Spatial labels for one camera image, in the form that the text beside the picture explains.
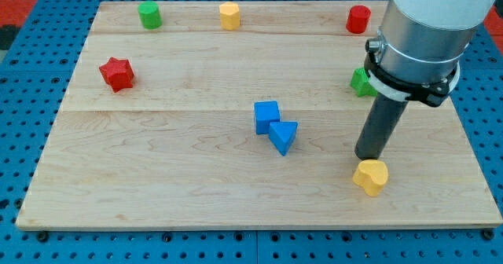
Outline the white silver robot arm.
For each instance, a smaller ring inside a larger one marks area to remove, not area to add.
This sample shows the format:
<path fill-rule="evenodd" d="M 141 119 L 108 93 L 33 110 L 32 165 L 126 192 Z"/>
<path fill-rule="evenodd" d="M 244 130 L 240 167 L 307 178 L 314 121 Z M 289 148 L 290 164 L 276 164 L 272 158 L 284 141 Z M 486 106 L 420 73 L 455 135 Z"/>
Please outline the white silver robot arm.
<path fill-rule="evenodd" d="M 365 72 L 380 99 L 438 107 L 461 77 L 460 59 L 496 0 L 389 0 L 367 40 Z"/>

